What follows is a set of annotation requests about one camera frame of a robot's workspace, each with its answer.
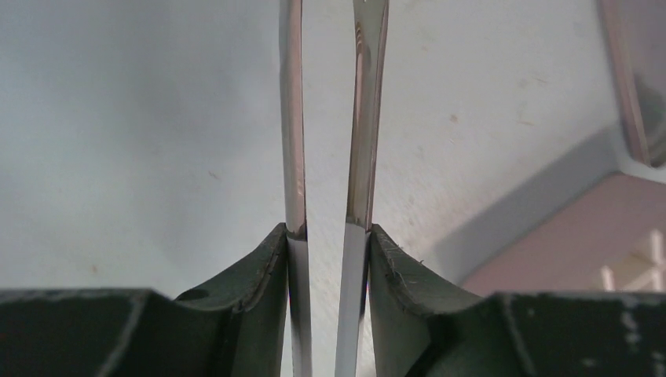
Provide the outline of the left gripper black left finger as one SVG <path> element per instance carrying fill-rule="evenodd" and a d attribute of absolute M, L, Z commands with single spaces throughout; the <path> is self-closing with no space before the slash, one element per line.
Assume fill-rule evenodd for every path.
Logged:
<path fill-rule="evenodd" d="M 247 256 L 171 299 L 151 289 L 1 293 L 4 376 L 278 376 L 287 242 L 277 225 Z"/>

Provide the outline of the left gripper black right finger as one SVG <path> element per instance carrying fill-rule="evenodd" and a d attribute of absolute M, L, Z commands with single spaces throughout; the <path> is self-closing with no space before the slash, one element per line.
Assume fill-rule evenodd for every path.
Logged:
<path fill-rule="evenodd" d="M 380 376 L 662 376 L 665 297 L 500 292 L 482 298 L 406 254 L 379 225 L 369 300 Z"/>

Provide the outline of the silver metal tongs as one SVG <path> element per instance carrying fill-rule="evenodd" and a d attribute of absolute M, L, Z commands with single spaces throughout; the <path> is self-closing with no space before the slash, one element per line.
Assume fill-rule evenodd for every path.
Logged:
<path fill-rule="evenodd" d="M 389 3 L 355 1 L 353 13 L 355 80 L 335 351 L 337 376 L 356 375 L 362 338 Z M 280 2 L 279 52 L 292 364 L 295 376 L 311 376 L 313 337 L 306 220 L 300 1 Z"/>

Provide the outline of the silver metal box lid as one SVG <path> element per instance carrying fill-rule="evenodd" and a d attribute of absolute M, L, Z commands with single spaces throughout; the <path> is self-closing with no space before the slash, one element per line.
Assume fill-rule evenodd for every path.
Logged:
<path fill-rule="evenodd" d="M 665 168 L 665 2 L 599 1 L 629 155 Z"/>

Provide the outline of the white divided chocolate box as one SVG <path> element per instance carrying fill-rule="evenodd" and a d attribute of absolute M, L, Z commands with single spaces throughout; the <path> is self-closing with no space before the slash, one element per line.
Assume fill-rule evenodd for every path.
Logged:
<path fill-rule="evenodd" d="M 665 186 L 612 174 L 464 281 L 495 291 L 665 290 Z"/>

